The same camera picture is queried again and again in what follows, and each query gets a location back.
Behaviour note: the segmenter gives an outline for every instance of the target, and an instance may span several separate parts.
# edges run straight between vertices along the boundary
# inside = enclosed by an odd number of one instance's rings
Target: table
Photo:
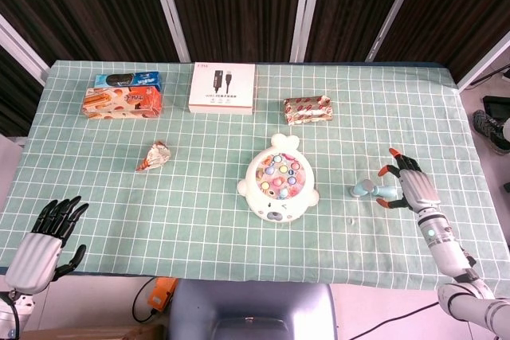
[[[389,147],[430,175],[463,247],[497,295],[510,291],[508,249],[458,91],[444,68],[258,65],[254,115],[193,115],[192,64],[58,61],[46,83],[5,212],[0,266],[48,200],[81,195],[90,208],[71,236],[83,272],[229,280],[291,280],[432,289],[440,276],[407,209],[385,210],[347,188],[376,180]],[[100,73],[161,72],[154,120],[87,120],[84,90]],[[334,119],[288,127],[282,100],[326,94]],[[301,138],[321,200],[291,224],[255,216],[237,181],[281,132]],[[163,140],[172,159],[134,169]],[[386,185],[396,180],[385,176]]]

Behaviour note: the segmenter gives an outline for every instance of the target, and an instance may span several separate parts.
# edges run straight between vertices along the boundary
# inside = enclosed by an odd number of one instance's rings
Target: blue box
[[[94,88],[154,86],[161,92],[159,72],[97,75]]]

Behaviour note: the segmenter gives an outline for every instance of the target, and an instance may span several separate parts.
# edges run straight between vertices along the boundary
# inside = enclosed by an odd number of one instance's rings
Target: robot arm
[[[80,199],[51,201],[39,214],[32,232],[23,238],[6,273],[10,291],[0,300],[0,339],[18,338],[34,308],[31,295],[73,271],[83,259],[84,244],[68,264],[57,267],[62,248],[88,208],[83,204],[74,210]]]
[[[510,304],[494,294],[473,270],[476,261],[460,246],[446,216],[439,210],[439,196],[417,162],[395,149],[390,153],[398,167],[386,165],[379,176],[392,173],[400,181],[402,199],[377,202],[387,209],[407,207],[416,213],[418,227],[429,246],[439,271],[456,283],[438,288],[443,311],[461,321],[470,321],[510,339]]]

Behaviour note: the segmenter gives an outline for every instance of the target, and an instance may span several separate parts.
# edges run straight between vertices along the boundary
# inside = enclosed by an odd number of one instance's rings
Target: black curtain
[[[42,86],[0,47],[0,134],[28,135]]]
[[[288,61],[298,0],[175,0],[192,61]]]
[[[394,0],[317,0],[305,61],[365,61]]]
[[[159,0],[0,0],[0,14],[50,66],[178,61]]]
[[[510,28],[510,0],[405,0],[377,61],[436,61],[459,81]]]

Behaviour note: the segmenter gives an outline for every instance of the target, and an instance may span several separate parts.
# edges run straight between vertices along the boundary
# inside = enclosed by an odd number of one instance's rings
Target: shoe
[[[488,138],[498,154],[510,153],[510,142],[504,139],[503,126],[482,110],[473,113],[475,131]]]

